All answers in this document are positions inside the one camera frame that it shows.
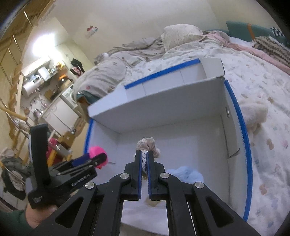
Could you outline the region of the left hand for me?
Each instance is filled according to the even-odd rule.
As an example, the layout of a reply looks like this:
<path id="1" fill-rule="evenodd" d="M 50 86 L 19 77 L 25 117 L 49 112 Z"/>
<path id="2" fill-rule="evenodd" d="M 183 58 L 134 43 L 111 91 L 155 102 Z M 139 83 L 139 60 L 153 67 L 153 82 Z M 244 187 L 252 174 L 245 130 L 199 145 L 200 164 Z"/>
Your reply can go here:
<path id="1" fill-rule="evenodd" d="M 33 229 L 35 229 L 56 210 L 57 206 L 55 205 L 33 209 L 31 205 L 28 204 L 25 209 L 26 221 Z"/>

